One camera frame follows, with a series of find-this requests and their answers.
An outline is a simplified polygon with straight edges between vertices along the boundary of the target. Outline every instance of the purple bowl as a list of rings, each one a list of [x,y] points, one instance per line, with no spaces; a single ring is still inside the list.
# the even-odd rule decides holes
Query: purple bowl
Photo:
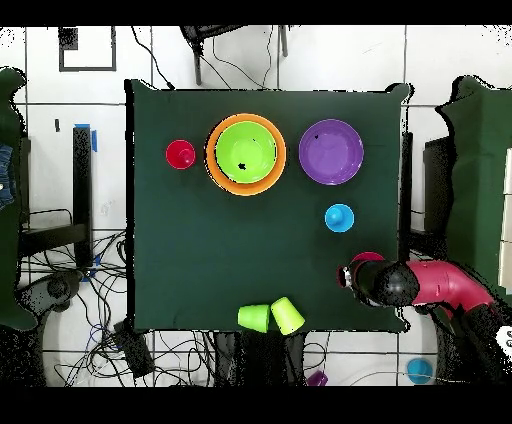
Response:
[[[320,184],[350,180],[363,162],[363,143],[349,124],[326,119],[311,126],[299,144],[299,160],[308,176]]]

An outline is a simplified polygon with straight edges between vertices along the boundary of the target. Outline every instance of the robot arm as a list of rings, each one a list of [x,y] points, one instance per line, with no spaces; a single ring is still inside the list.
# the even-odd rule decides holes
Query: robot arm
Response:
[[[338,282],[371,306],[440,306],[450,319],[461,357],[473,365],[468,380],[512,382],[512,347],[506,339],[512,331],[512,310],[459,267],[362,254],[338,269]]]

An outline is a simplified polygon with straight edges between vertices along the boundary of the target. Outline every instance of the blue cup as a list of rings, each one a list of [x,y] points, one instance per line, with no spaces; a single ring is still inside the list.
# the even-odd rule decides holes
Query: blue cup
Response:
[[[410,374],[409,379],[414,384],[428,383],[432,378],[432,373],[432,365],[425,359],[415,358],[407,363],[407,374]]]
[[[335,233],[344,233],[354,225],[354,212],[347,205],[336,203],[325,212],[325,225]]]

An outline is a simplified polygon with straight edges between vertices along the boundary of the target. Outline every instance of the white floor tile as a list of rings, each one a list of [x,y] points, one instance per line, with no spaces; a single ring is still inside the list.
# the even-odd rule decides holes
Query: white floor tile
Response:
[[[403,81],[403,25],[302,25],[288,32],[284,90],[383,91]]]
[[[418,231],[425,230],[425,214],[411,212],[411,228]]]
[[[0,68],[9,66],[25,72],[25,28],[0,29]],[[14,95],[14,102],[25,102],[25,87]]]
[[[111,359],[114,362],[116,368],[119,373],[128,369],[128,365],[126,361],[122,360],[123,354],[113,353],[111,355]],[[49,387],[63,387],[64,380],[59,377],[57,372],[64,378],[67,379],[69,377],[69,381],[73,380],[73,376],[76,371],[74,371],[71,367],[72,365],[80,365],[81,360],[83,358],[83,354],[81,353],[73,353],[73,352],[43,352],[43,364],[46,375],[46,382]],[[97,356],[94,359],[94,363],[97,366],[97,371],[104,375],[113,375],[115,374],[115,369],[111,365],[111,363],[100,356]],[[127,375],[120,376],[121,381],[126,387],[134,387],[133,374],[129,373]],[[148,374],[145,377],[140,377],[136,379],[137,387],[148,387],[153,386],[153,375]],[[115,376],[110,378],[104,378],[97,375],[91,375],[90,372],[86,369],[85,365],[80,369],[78,375],[74,379],[74,387],[121,387],[121,382]]]
[[[304,343],[304,351],[305,352],[322,352],[322,347],[325,349],[327,346],[327,336],[328,332],[326,331],[310,331],[306,335],[306,341]]]
[[[423,163],[425,143],[446,137],[448,127],[434,108],[423,107],[409,108],[408,127],[413,133],[411,209],[416,212],[425,212],[425,166]]]
[[[208,369],[197,353],[191,353],[190,355],[188,353],[156,353],[155,366],[157,367],[155,371],[155,387],[177,385],[180,383],[180,378],[183,380],[181,385],[192,384],[203,387],[207,385]],[[210,374],[208,385],[213,386],[213,372],[215,372],[213,362],[210,365],[210,369],[212,374]]]
[[[501,239],[512,243],[512,194],[504,196]]]
[[[98,278],[103,280],[105,277],[98,274]],[[114,290],[126,291],[126,282],[119,280],[114,284]],[[101,293],[105,294],[106,289],[102,289]],[[81,282],[78,294],[82,297],[87,305],[87,313],[89,320],[93,325],[104,323],[103,302],[100,301],[98,307],[98,296],[90,287],[89,282]],[[110,292],[106,296],[107,302],[111,309],[111,323],[109,328],[113,331],[113,326],[119,321],[126,318],[126,293]],[[43,337],[43,349],[45,350],[85,350],[94,346],[94,340],[98,340],[100,333],[96,333],[91,338],[91,326],[86,319],[86,310],[78,296],[71,300],[71,306],[62,313],[52,312],[48,317]]]
[[[334,331],[329,340],[329,352],[396,352],[394,333]]]
[[[321,361],[319,354],[304,354],[304,368],[309,364]],[[363,354],[327,354],[324,373],[327,375],[327,386],[394,386],[396,375],[394,373],[382,373],[369,375],[375,372],[395,372],[396,355],[363,355]],[[324,365],[312,368],[304,372],[309,377],[317,369],[323,370]]]
[[[504,194],[512,194],[512,147],[507,149],[507,161],[505,165]]]
[[[271,25],[249,25],[215,37],[215,55],[241,68],[258,84],[262,84],[265,72],[269,68],[267,43]],[[272,66],[267,74],[265,86],[276,87],[277,25],[274,25],[269,51]],[[217,60],[213,55],[213,38],[205,40],[204,58],[226,80],[231,88],[259,89],[240,70]],[[212,89],[227,88],[215,71],[201,60],[201,86],[196,85],[194,55],[183,38],[178,26],[153,27],[153,54],[158,61],[162,74],[176,88]],[[153,70],[154,86],[166,89],[163,78],[156,67]]]
[[[125,108],[121,106],[29,106],[31,211],[73,212],[73,127],[97,132],[92,152],[93,228],[126,227]],[[55,129],[59,119],[60,131]],[[45,214],[40,220],[55,219]]]
[[[65,52],[66,58],[85,66],[97,66],[106,58],[95,57],[87,60],[90,52],[87,45],[104,45],[105,31],[91,31],[78,27],[78,51]],[[139,41],[150,47],[149,27],[137,27]],[[151,78],[151,56],[140,47],[130,27],[116,27],[117,70],[59,72],[59,46],[57,28],[30,27],[27,30],[27,76],[28,101],[31,103],[124,103],[125,78],[138,78],[145,81]],[[111,53],[106,50],[103,55]]]
[[[418,314],[412,306],[404,308],[404,318],[411,329],[400,333],[400,352],[437,353],[435,325],[428,315]]]
[[[402,354],[402,355],[400,355],[400,359],[398,361],[398,365],[399,365],[398,371],[406,373],[407,372],[407,364],[408,364],[408,362],[411,359],[416,359],[416,358],[425,359],[428,362],[430,362],[430,365],[432,365],[432,369],[433,369],[432,375],[435,377],[436,369],[437,369],[437,355],[418,356],[418,355],[403,355]],[[435,383],[435,380],[433,378],[431,378],[427,383],[425,383],[425,384],[418,384],[418,386],[421,386],[421,385],[432,385],[434,383]],[[398,385],[399,386],[416,386],[416,384],[414,384],[411,381],[409,376],[403,375],[403,374],[399,374],[398,375]]]
[[[499,285],[512,290],[512,243],[501,242]]]
[[[204,341],[200,333],[195,332],[197,339],[197,347],[200,351],[204,349]],[[207,348],[213,352],[213,346],[207,342]],[[176,352],[188,352],[190,349],[196,348],[194,334],[192,331],[155,331],[155,351],[167,352],[172,349]]]
[[[512,36],[508,25],[409,25],[406,81],[416,91],[414,104],[447,102],[461,75],[478,75],[505,88],[512,84]]]

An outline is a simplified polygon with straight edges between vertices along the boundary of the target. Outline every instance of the green bowl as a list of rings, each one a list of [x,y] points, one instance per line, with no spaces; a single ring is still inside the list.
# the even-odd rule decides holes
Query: green bowl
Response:
[[[230,125],[215,145],[220,170],[236,183],[250,184],[265,178],[276,162],[276,142],[263,125],[242,121]]]

